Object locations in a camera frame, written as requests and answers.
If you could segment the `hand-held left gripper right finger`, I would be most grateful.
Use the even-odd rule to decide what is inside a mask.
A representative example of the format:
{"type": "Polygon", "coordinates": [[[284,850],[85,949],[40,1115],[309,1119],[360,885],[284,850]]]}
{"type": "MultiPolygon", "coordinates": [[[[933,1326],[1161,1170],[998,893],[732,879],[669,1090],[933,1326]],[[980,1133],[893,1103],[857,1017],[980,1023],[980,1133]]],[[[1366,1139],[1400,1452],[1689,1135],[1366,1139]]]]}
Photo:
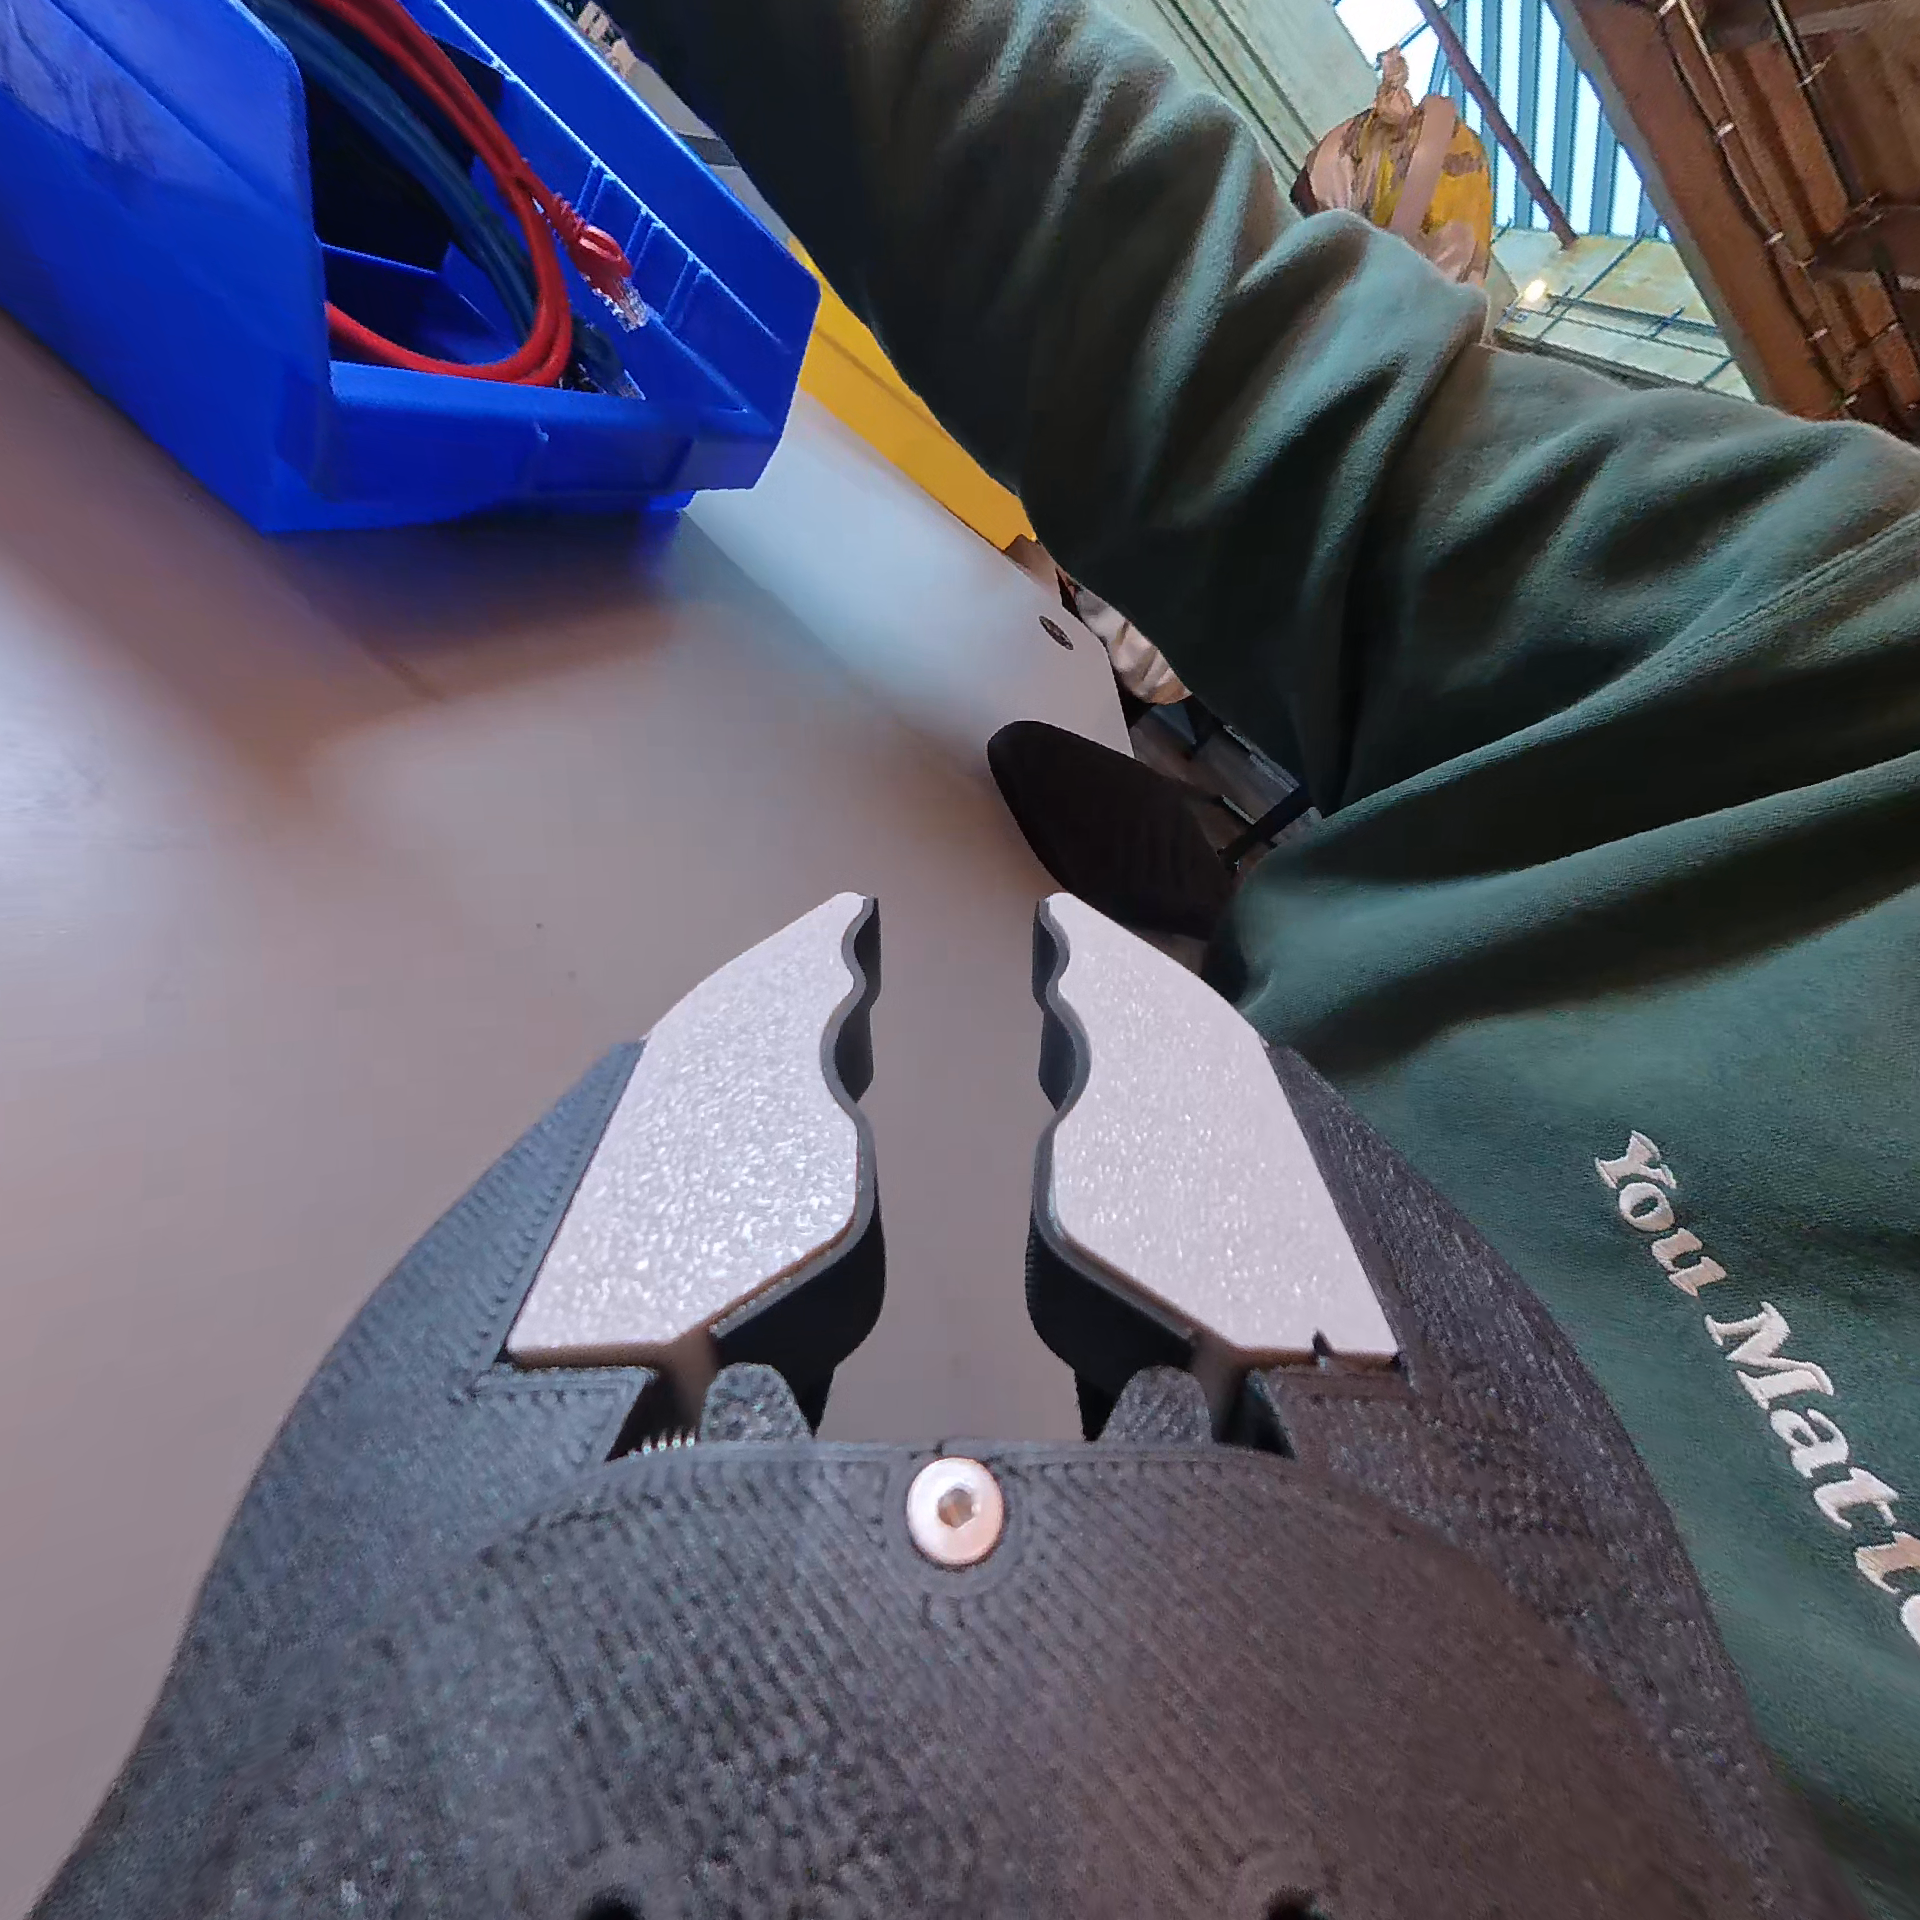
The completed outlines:
{"type": "Polygon", "coordinates": [[[1070,893],[1038,905],[1032,995],[1048,1118],[1028,1316],[1084,1414],[1145,1369],[1196,1380],[1214,1434],[1254,1374],[1391,1377],[1375,1276],[1231,1004],[1070,893]]]}

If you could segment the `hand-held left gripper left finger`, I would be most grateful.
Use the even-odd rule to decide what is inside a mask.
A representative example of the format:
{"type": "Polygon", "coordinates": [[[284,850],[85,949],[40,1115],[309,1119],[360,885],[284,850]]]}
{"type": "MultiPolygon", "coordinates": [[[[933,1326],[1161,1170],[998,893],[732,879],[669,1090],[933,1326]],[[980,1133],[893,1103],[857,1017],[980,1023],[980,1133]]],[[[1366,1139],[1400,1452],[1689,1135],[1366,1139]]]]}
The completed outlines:
{"type": "Polygon", "coordinates": [[[817,1430],[884,1298],[873,1084],[880,905],[836,893],[646,1030],[508,1330],[527,1385],[646,1374],[692,1425],[729,1367],[817,1430]]]}

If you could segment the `person's right forearm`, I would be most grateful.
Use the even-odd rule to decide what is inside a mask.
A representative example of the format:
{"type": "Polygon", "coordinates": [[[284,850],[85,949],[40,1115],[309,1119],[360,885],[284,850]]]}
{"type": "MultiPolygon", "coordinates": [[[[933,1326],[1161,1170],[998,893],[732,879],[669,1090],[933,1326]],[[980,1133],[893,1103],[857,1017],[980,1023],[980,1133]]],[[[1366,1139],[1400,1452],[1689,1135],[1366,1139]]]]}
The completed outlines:
{"type": "Polygon", "coordinates": [[[1916,860],[1916,450],[1486,343],[1089,4],[615,4],[912,389],[1381,873],[1916,860]]]}

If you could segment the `person's green sweatshirt torso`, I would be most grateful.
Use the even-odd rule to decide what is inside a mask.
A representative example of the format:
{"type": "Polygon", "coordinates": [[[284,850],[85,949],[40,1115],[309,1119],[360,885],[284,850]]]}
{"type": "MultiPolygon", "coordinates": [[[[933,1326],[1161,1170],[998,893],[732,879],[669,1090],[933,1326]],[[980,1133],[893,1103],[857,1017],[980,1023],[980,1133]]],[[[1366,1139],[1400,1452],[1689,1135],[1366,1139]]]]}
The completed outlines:
{"type": "Polygon", "coordinates": [[[1209,979],[1532,1285],[1756,1722],[1916,1915],[1916,734],[1719,794],[1423,782],[1272,853],[1209,979]]]}

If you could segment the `yellow plastic storage bin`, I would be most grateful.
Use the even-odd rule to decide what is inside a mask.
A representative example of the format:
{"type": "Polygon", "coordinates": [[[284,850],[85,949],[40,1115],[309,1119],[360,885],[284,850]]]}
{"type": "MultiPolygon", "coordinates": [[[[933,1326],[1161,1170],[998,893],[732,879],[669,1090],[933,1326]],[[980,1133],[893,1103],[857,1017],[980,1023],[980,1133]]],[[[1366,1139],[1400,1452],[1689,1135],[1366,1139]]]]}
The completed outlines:
{"type": "Polygon", "coordinates": [[[990,546],[1004,551],[1017,539],[1032,542],[1036,530],[1017,493],[991,481],[945,434],[800,243],[791,238],[785,250],[821,285],[800,371],[802,391],[990,546]]]}

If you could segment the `yellow brown figurine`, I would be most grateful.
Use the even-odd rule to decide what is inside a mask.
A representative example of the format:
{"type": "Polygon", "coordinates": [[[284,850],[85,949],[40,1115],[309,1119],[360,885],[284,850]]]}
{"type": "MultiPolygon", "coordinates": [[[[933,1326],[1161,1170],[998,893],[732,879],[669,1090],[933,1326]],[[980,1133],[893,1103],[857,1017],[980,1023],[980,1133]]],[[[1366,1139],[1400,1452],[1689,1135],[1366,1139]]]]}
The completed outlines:
{"type": "Polygon", "coordinates": [[[1452,282],[1482,285],[1497,194],[1481,138],[1449,97],[1413,98],[1399,49],[1375,65],[1374,100],[1314,145],[1292,204],[1305,217],[1349,210],[1415,246],[1452,282]]]}

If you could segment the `metal window railing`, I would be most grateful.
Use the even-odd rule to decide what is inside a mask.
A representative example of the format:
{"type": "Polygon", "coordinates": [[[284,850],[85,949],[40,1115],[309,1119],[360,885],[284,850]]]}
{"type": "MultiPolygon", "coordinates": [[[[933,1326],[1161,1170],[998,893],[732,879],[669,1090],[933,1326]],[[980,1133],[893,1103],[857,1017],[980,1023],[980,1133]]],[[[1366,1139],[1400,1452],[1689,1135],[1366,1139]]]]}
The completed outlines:
{"type": "Polygon", "coordinates": [[[1751,399],[1636,162],[1575,57],[1560,6],[1449,3],[1438,9],[1566,215],[1568,243],[1529,197],[1518,164],[1417,4],[1336,3],[1335,15],[1368,57],[1397,46],[1407,59],[1413,94],[1447,94],[1486,149],[1495,187],[1486,282],[1495,340],[1636,389],[1751,399]]]}

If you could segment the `blue plastic storage bin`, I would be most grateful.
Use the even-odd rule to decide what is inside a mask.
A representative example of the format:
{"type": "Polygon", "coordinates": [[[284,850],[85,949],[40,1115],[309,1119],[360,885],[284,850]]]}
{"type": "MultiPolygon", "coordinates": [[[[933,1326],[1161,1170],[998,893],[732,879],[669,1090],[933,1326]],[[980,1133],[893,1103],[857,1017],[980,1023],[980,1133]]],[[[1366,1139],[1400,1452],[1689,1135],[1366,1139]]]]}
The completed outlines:
{"type": "Polygon", "coordinates": [[[749,489],[800,385],[814,276],[557,6],[407,9],[631,260],[638,326],[559,260],[598,369],[527,389],[328,339],[337,306],[489,365],[526,326],[254,4],[4,4],[7,314],[266,535],[749,489]]]}

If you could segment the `wooden frame structure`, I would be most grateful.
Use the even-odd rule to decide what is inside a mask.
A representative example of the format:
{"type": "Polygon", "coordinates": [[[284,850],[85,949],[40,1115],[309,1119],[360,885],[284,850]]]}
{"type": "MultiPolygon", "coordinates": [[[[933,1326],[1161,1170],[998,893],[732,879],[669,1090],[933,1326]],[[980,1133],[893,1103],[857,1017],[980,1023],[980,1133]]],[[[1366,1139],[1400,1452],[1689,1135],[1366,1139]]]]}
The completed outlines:
{"type": "Polygon", "coordinates": [[[1570,3],[1749,391],[1917,434],[1917,4],[1570,3]]]}

